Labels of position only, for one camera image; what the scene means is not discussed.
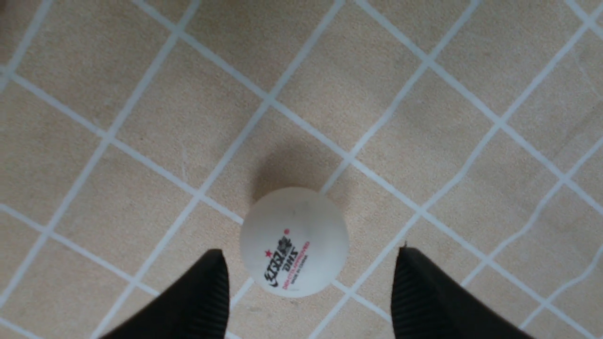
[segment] floor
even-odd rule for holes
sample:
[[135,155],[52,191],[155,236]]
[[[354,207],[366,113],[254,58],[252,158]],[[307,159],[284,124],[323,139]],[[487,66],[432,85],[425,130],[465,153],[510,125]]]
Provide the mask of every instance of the floor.
[[[397,248],[537,338],[603,338],[603,3],[8,0],[0,337],[96,338],[209,248],[229,339],[393,339]],[[350,254],[303,299],[238,253],[312,188]]]

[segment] white grout line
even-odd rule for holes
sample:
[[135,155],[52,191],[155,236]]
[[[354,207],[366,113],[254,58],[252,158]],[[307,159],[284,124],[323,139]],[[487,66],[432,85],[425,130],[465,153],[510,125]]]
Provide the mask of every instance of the white grout line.
[[565,0],[566,5],[601,39],[603,39],[603,28],[597,25],[597,17],[603,12],[603,2],[588,15],[575,0]]
[[2,78],[0,78],[0,93],[4,91],[6,85],[10,81],[10,77],[17,71],[21,60],[23,60],[23,57],[25,57],[25,53],[27,53],[27,49],[30,47],[31,41],[36,36],[36,33],[40,30],[44,18],[46,18],[46,15],[50,11],[52,2],[53,0],[44,0],[38,6],[36,14],[34,14],[33,19],[25,31],[23,39],[21,39],[19,46],[17,46],[17,50],[15,50],[12,58],[10,61],[8,61],[8,64],[4,68],[4,74]]
[[582,272],[581,275],[566,282],[565,284],[563,284],[562,286],[557,288],[555,290],[555,292],[553,292],[553,294],[551,294],[548,298],[546,298],[546,303],[542,303],[536,310],[534,310],[534,312],[532,312],[526,318],[526,320],[523,321],[523,323],[519,326],[519,328],[522,328],[522,329],[525,328],[547,305],[550,305],[553,302],[553,300],[555,300],[555,298],[557,298],[561,293],[563,293],[568,288],[570,288],[570,287],[576,285],[577,283],[583,281],[584,279],[586,279],[597,266],[597,263],[599,262],[599,259],[601,258],[602,254],[603,254],[603,245],[601,245],[599,247],[599,250],[595,254],[595,257],[593,258],[592,262],[589,264],[589,266],[586,268],[586,270],[584,270],[584,272]]
[[[38,232],[44,232],[44,230],[45,230],[45,227],[41,226],[37,222],[33,221],[32,219],[29,219],[28,217],[24,216],[23,214],[19,213],[18,211],[12,209],[11,207],[9,207],[5,204],[0,204],[0,210],[9,214],[13,218],[20,220],[21,222],[26,224],[28,227],[30,227]],[[120,277],[128,282],[132,280],[132,276],[130,276],[126,272],[120,270],[119,268],[115,267],[114,265],[110,264],[109,262],[103,260],[99,256],[92,254],[90,251],[84,249],[82,246],[79,246],[78,244],[65,238],[64,236],[53,232],[50,234],[50,238],[59,242],[60,244],[63,244],[64,246],[68,247],[69,249],[73,250],[74,252],[81,254],[82,256],[86,257],[87,259],[90,259],[91,261],[106,268],[107,270],[113,272],[118,277]],[[140,283],[140,284],[138,284],[138,287],[152,296],[159,295],[159,292],[157,292],[156,290],[154,290],[153,288],[151,288],[145,284]]]
[[59,112],[62,112],[65,115],[67,115],[68,117],[70,117],[71,119],[79,122],[81,125],[83,125],[85,128],[87,128],[89,131],[91,131],[95,135],[99,136],[100,138],[108,138],[107,132],[105,132],[100,127],[96,126],[95,124],[92,124],[90,121],[86,120],[81,115],[75,113],[67,105],[61,103],[59,100],[55,99],[50,94],[44,92],[44,90],[42,90],[39,87],[37,87],[36,85],[32,84],[27,79],[25,79],[19,75],[16,75],[16,74],[13,74],[11,76],[11,79],[15,83],[17,83],[18,85],[23,87],[24,89],[30,91],[35,96],[37,96],[38,98],[40,98],[41,100],[43,100],[44,102],[49,104],[50,106],[57,109]]
[[247,279],[245,281],[245,283],[243,284],[243,286],[241,286],[239,291],[230,299],[230,310],[231,311],[235,308],[236,304],[238,304],[239,301],[241,301],[241,299],[243,298],[245,293],[247,293],[247,291],[251,288],[251,286],[253,286],[253,278]]
[[[579,169],[580,167],[595,153],[597,152],[597,150],[603,145],[603,138],[600,138],[599,141],[595,142],[595,144],[582,156],[582,158],[580,158],[579,161],[577,161],[576,164],[574,164],[574,166],[572,167],[572,169],[570,169],[566,174],[564,174],[564,178],[567,180],[569,178],[571,178]],[[559,180],[555,186],[553,186],[553,188],[551,188],[551,190],[545,195],[544,198],[542,198],[542,200],[540,200],[540,202],[538,203],[538,206],[536,206],[536,209],[534,210],[534,213],[532,213],[532,215],[530,216],[528,222],[525,224],[525,226],[519,230],[517,233],[511,235],[509,238],[507,238],[505,241],[501,242],[495,250],[493,250],[488,257],[486,258],[486,260],[482,261],[471,273],[469,273],[469,275],[467,277],[465,277],[465,279],[463,279],[463,282],[461,282],[462,286],[467,286],[467,284],[469,284],[471,282],[471,280],[473,280],[473,278],[475,278],[475,276],[477,276],[479,274],[479,272],[486,266],[488,265],[489,262],[494,260],[494,257],[496,257],[500,252],[502,252],[502,250],[505,249],[505,247],[509,244],[511,244],[513,241],[517,240],[519,237],[521,237],[522,235],[524,235],[525,233],[527,233],[532,226],[534,225],[534,223],[538,220],[538,217],[540,216],[540,212],[544,209],[544,207],[546,206],[546,204],[548,203],[548,201],[557,193],[557,191],[559,191],[561,189],[561,187],[563,186],[563,183],[566,180]]]
[[385,321],[391,324],[391,315],[389,315],[387,312],[385,312],[383,309],[381,309],[374,303],[371,303],[370,301],[359,296],[358,294],[351,292],[349,288],[347,288],[344,284],[337,280],[333,281],[332,285],[335,286],[335,288],[341,290],[343,293],[349,294],[352,299],[364,305],[366,308],[372,310],[373,312],[381,316],[383,319],[385,319]]
[[24,216],[23,214],[19,213],[18,211],[14,210],[10,207],[8,207],[5,204],[0,204],[0,210],[2,210],[6,214],[21,221],[22,223],[26,224],[27,226],[33,228],[34,230],[36,230],[40,233],[44,232],[44,230],[46,229],[44,226],[38,224],[37,222],[33,221],[32,219],[29,219],[28,217]]
[[12,322],[6,320],[5,318],[0,317],[0,325],[3,325],[6,328],[11,329],[13,332],[17,334],[21,334],[27,339],[42,339],[42,337],[38,337],[37,335],[31,333],[28,330],[22,329],[21,327],[13,324]]
[[138,98],[140,98],[140,96],[142,95],[142,92],[147,88],[147,86],[153,79],[153,76],[159,70],[164,59],[167,58],[169,52],[172,50],[172,48],[176,44],[177,39],[178,39],[177,36],[172,35],[168,38],[168,40],[162,46],[158,55],[153,60],[153,62],[147,69],[146,73],[142,77],[141,81],[138,83],[138,85],[134,89],[132,96],[128,99],[124,108],[120,111],[120,113],[115,118],[113,124],[109,128],[109,132],[106,134],[106,138],[102,139],[98,148],[94,151],[92,157],[90,158],[90,160],[88,161],[88,163],[86,164],[86,166],[84,167],[84,169],[82,170],[80,175],[77,177],[74,184],[71,186],[71,189],[69,190],[69,192],[63,199],[61,205],[54,212],[54,215],[52,216],[50,222],[48,223],[45,231],[40,235],[40,237],[38,238],[36,243],[31,248],[30,252],[25,257],[24,261],[21,263],[21,265],[17,269],[17,272],[15,272],[15,274],[11,278],[11,280],[8,284],[8,287],[4,290],[4,292],[2,293],[2,296],[0,296],[0,308],[2,306],[4,306],[4,303],[6,302],[6,300],[10,296],[10,294],[14,291],[14,289],[17,287],[17,285],[19,284],[21,279],[23,278],[25,272],[27,271],[27,269],[33,262],[36,255],[38,254],[38,252],[40,252],[40,249],[42,248],[42,246],[44,245],[44,243],[46,242],[46,240],[48,239],[48,237],[50,236],[52,231],[54,231],[55,227],[58,225],[58,222],[61,220],[63,214],[67,211],[67,208],[69,207],[69,205],[71,204],[71,202],[73,201],[75,196],[78,194],[78,192],[80,191],[80,189],[82,188],[84,183],[86,182],[86,179],[88,178],[88,176],[94,169],[94,166],[98,163],[101,156],[103,155],[103,153],[109,146],[110,138],[115,137],[115,134],[117,133],[117,131],[119,130],[119,128],[121,127],[121,125],[123,124],[123,122],[125,121],[127,116],[130,114],[134,104],[136,103],[136,100],[138,100]]
[[[194,3],[197,3],[197,6],[198,6],[198,2],[193,1],[193,4],[191,4],[191,6],[189,6],[189,8],[187,9],[187,12],[189,10],[191,10],[192,8],[194,8],[194,11],[196,11],[197,8],[196,8],[196,6],[194,6]],[[279,93],[279,91],[281,90],[281,88],[285,85],[285,83],[288,80],[288,78],[292,75],[292,73],[295,71],[295,69],[302,62],[302,57],[300,57],[300,55],[303,55],[305,57],[306,55],[309,54],[310,50],[312,49],[312,47],[314,46],[314,44],[318,40],[318,37],[320,36],[320,34],[326,29],[326,27],[327,27],[328,23],[330,22],[330,20],[332,20],[332,18],[335,16],[335,14],[339,11],[339,9],[342,6],[343,6],[343,1],[337,1],[333,5],[333,7],[329,10],[329,12],[325,16],[325,18],[323,19],[323,21],[321,22],[321,24],[318,25],[318,27],[316,28],[316,30],[310,36],[310,39],[302,46],[302,48],[301,48],[300,52],[298,53],[298,55],[291,62],[291,64],[287,67],[287,70],[283,73],[283,75],[281,76],[281,78],[278,80],[278,82],[275,85],[275,87],[266,96],[266,98],[264,99],[263,103],[260,105],[260,107],[258,108],[258,110],[253,114],[253,116],[251,117],[251,119],[249,120],[249,122],[247,123],[247,125],[243,128],[243,130],[241,131],[241,133],[239,134],[239,136],[233,141],[233,143],[231,144],[230,148],[223,155],[222,159],[218,162],[218,164],[216,165],[216,167],[210,173],[209,177],[202,184],[202,186],[199,188],[199,190],[195,193],[195,195],[193,196],[193,199],[191,200],[191,202],[189,202],[189,204],[185,207],[185,209],[178,216],[178,218],[176,219],[176,221],[174,222],[174,224],[168,229],[168,231],[166,232],[165,236],[156,245],[155,249],[153,250],[153,252],[151,252],[151,254],[147,258],[147,260],[142,264],[142,266],[140,267],[139,271],[134,276],[133,282],[126,287],[126,289],[124,290],[124,292],[118,297],[118,299],[115,302],[115,304],[113,304],[113,306],[111,307],[111,309],[109,310],[109,312],[105,315],[105,317],[103,318],[103,320],[101,321],[101,323],[94,330],[94,332],[91,335],[91,338],[96,338],[99,335],[101,335],[101,333],[104,330],[104,328],[108,325],[108,323],[111,321],[111,319],[113,318],[113,316],[120,309],[121,305],[125,302],[126,298],[133,291],[135,283],[139,282],[142,279],[142,276],[151,267],[151,265],[153,264],[153,262],[155,261],[155,259],[159,256],[160,252],[167,245],[167,243],[169,243],[169,240],[178,231],[178,229],[180,228],[180,226],[184,223],[184,221],[186,220],[186,218],[188,217],[188,215],[192,212],[192,210],[197,205],[197,203],[204,198],[205,193],[209,190],[209,188],[211,187],[211,185],[213,184],[213,182],[216,180],[216,178],[219,176],[219,174],[222,172],[222,170],[226,167],[226,165],[228,164],[228,162],[230,161],[230,159],[232,159],[232,157],[235,155],[235,153],[238,150],[238,148],[242,145],[242,143],[245,141],[245,139],[247,138],[247,136],[251,133],[252,129],[259,122],[259,120],[264,115],[264,113],[267,111],[268,105],[269,105],[268,104],[269,101],[273,100],[276,97],[276,95]],[[181,21],[178,24],[178,27],[176,28],[177,31],[182,31],[183,26],[184,25],[182,25],[182,21]]]
[[196,49],[201,55],[209,59],[214,64],[218,65],[222,70],[230,74],[233,78],[237,79],[240,83],[247,87],[247,89],[255,93],[257,96],[259,96],[260,98],[265,98],[267,96],[267,93],[258,85],[254,84],[251,80],[249,80],[249,78],[237,71],[233,66],[230,66],[227,62],[225,62],[221,57],[212,52],[209,48],[203,46],[190,34],[184,32],[184,30],[179,30],[176,25],[172,24],[171,21],[161,15],[155,8],[148,5],[143,0],[134,0],[134,3],[138,5],[140,9],[144,11],[147,15],[158,21],[160,24],[165,26],[174,34],[178,35],[178,37],[181,38],[184,42],[186,42],[189,46]]
[[228,339],[242,339],[241,337],[239,337],[238,335],[230,332],[230,331],[226,331],[226,338]]

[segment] beige carpet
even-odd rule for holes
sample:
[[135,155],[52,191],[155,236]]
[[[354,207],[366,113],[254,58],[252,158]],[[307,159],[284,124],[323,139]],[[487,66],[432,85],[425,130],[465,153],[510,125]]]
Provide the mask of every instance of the beige carpet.
[[[538,338],[603,337],[603,3],[8,0],[0,337],[96,338],[209,248],[230,339],[393,339],[397,248]],[[239,227],[299,185],[350,254],[303,299]]]

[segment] ping pong ball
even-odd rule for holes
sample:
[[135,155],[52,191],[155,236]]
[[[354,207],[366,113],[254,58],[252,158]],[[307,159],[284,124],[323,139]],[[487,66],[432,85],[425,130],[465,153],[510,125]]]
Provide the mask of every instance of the ping pong ball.
[[337,206],[306,188],[283,188],[255,203],[241,229],[245,269],[266,291],[306,297],[331,284],[350,238]]

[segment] white grid line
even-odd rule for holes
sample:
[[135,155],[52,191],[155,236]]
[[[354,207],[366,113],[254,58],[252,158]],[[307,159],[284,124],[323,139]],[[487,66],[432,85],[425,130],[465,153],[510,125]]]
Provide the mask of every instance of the white grid line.
[[[37,222],[33,221],[32,219],[29,219],[28,217],[24,216],[20,212],[12,209],[11,207],[9,207],[5,204],[0,204],[0,210],[5,212],[6,214],[9,214],[13,218],[20,220],[21,222],[23,222],[24,224],[26,224],[27,226],[29,226],[30,228],[32,228],[38,232],[44,232],[44,230],[46,229],[45,227],[41,226]],[[69,249],[73,250],[74,252],[81,254],[85,258],[90,259],[91,261],[97,263],[98,265],[106,268],[107,270],[111,271],[112,273],[114,273],[118,277],[122,278],[123,280],[126,280],[127,282],[132,281],[132,276],[130,276],[128,273],[120,270],[119,268],[115,267],[113,264],[107,262],[106,260],[100,258],[99,256],[94,255],[90,251],[84,249],[82,246],[79,246],[78,244],[65,238],[64,236],[52,232],[52,233],[50,233],[50,238],[59,242],[60,244],[63,244],[64,246],[68,247]],[[141,290],[147,292],[148,294],[150,294],[154,297],[159,295],[159,292],[157,292],[155,289],[153,289],[143,283],[138,283],[138,287]]]
[[2,75],[2,78],[0,78],[0,93],[4,92],[6,85],[10,81],[10,77],[17,71],[17,68],[19,68],[21,60],[23,60],[23,57],[25,57],[27,49],[30,47],[32,40],[40,30],[42,22],[50,11],[53,1],[54,0],[43,0],[40,5],[38,5],[36,14],[34,14],[29,26],[27,26],[25,35],[21,39],[21,42],[19,42],[19,46],[17,46],[12,58],[8,61],[8,64],[3,70],[4,74]]
[[345,286],[341,282],[338,282],[337,280],[334,281],[332,285],[335,286],[336,288],[338,288],[339,290],[341,290],[343,293],[351,295],[352,299],[354,299],[358,303],[364,305],[366,308],[372,310],[373,312],[375,312],[376,314],[378,314],[379,316],[381,316],[383,319],[385,319],[385,321],[387,321],[388,323],[391,324],[391,315],[389,315],[387,312],[385,312],[380,307],[377,307],[374,303],[371,303],[367,299],[365,299],[365,298],[359,296],[358,294],[350,291],[350,289],[347,286]]
[[17,326],[2,317],[0,317],[0,325],[3,325],[4,327],[11,329],[13,332],[15,332],[17,334],[21,334],[22,336],[24,336],[27,339],[42,339],[41,337],[38,337],[37,335],[31,333],[30,331],[23,329],[20,326]]
[[[509,244],[511,244],[513,241],[517,240],[518,238],[520,238],[522,235],[528,233],[528,231],[532,228],[532,226],[534,225],[534,223],[538,220],[538,217],[540,216],[540,212],[542,212],[542,210],[544,209],[544,207],[546,206],[546,204],[549,202],[549,200],[557,193],[557,191],[559,191],[561,189],[561,187],[563,186],[564,181],[567,181],[567,179],[571,178],[579,169],[580,167],[595,153],[597,152],[597,150],[601,147],[601,145],[603,145],[603,138],[600,138],[599,141],[597,141],[583,156],[582,158],[580,158],[579,161],[577,161],[577,163],[572,167],[572,169],[570,169],[566,174],[564,174],[564,178],[565,180],[559,180],[554,186],[553,188],[551,188],[551,190],[545,195],[544,198],[542,198],[542,200],[540,200],[540,202],[538,203],[538,206],[536,206],[536,209],[534,210],[534,213],[532,213],[532,215],[530,216],[528,222],[525,224],[525,226],[519,230],[518,232],[516,232],[515,234],[511,235],[509,238],[507,238],[505,241],[502,241],[488,256],[487,256],[487,261],[491,262],[494,260],[494,257],[496,257],[500,252],[502,252],[505,247]],[[467,277],[465,277],[465,279],[463,280],[463,282],[461,283],[462,286],[467,286],[467,284],[469,284],[471,282],[471,280],[473,280],[473,278],[475,278],[475,276],[477,276],[479,274],[479,272],[481,272],[481,270],[487,265],[486,261],[482,261],[471,273],[469,273],[469,275]]]
[[534,310],[534,312],[532,312],[526,318],[526,320],[523,321],[523,323],[519,327],[522,329],[525,328],[534,318],[536,318],[536,316],[546,307],[546,305],[550,305],[553,302],[553,300],[555,300],[555,298],[557,298],[561,293],[566,291],[568,288],[570,288],[570,287],[576,285],[577,283],[583,281],[584,279],[586,279],[597,266],[597,263],[599,262],[599,259],[601,258],[602,254],[603,254],[603,244],[599,247],[599,250],[595,254],[595,257],[593,258],[592,262],[584,270],[584,272],[582,272],[581,275],[566,282],[565,284],[563,284],[562,286],[557,288],[555,290],[555,292],[553,292],[548,298],[546,298],[546,304],[542,303],[537,309]]
[[580,5],[576,3],[575,0],[565,0],[566,5],[572,9],[572,11],[582,20],[588,27],[603,40],[603,28],[597,25],[596,20],[599,14],[601,14],[600,7],[593,11],[591,15],[588,15]]

